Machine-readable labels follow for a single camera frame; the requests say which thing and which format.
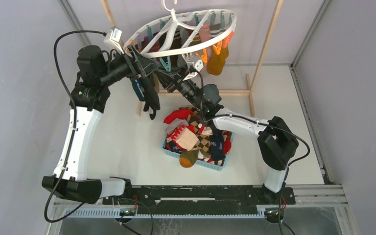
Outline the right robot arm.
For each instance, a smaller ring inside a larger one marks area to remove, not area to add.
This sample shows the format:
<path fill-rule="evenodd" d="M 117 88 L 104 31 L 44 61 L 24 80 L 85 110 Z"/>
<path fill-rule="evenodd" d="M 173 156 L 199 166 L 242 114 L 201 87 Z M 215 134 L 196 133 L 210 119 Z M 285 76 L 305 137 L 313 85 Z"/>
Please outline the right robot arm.
<path fill-rule="evenodd" d="M 215 84 L 198 87 L 186 79 L 188 73 L 187 69 L 155 72 L 167 92 L 178 90 L 198 110 L 201 123 L 211 128 L 213 134 L 225 130 L 257 140 L 263 160 L 268 165 L 263 197 L 270 204 L 277 203 L 282 199 L 288 168 L 294 161 L 301 138 L 293 134 L 280 117 L 257 119 L 223 107 Z"/>

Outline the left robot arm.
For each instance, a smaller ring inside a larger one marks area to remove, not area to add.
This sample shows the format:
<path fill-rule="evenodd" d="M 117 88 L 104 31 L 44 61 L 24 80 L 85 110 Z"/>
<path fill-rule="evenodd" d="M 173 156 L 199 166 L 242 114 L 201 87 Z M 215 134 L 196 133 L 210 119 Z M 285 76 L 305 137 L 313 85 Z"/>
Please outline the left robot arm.
<path fill-rule="evenodd" d="M 100 47 L 90 45 L 78 52 L 76 59 L 82 78 L 70 96 L 70 123 L 59 163 L 42 187 L 51 196 L 80 203 L 94 204 L 100 198 L 114 196 L 122 204 L 132 201 L 134 192 L 123 178 L 88 178 L 88 158 L 95 130 L 110 96 L 109 86 L 123 78 L 147 78 L 159 68 L 156 60 L 146 58 L 134 47 L 129 54 L 104 58 Z"/>

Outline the red and cream Christmas sock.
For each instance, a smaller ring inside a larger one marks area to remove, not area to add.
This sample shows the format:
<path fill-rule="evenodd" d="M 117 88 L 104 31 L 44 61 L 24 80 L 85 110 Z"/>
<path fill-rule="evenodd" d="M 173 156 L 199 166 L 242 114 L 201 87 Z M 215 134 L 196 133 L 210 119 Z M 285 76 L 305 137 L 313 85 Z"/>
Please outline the red and cream Christmas sock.
<path fill-rule="evenodd" d="M 188 126 L 181 125 L 168 134 L 165 140 L 166 142 L 173 140 L 180 147 L 186 150 L 193 150 L 198 138 L 191 130 L 189 130 Z"/>

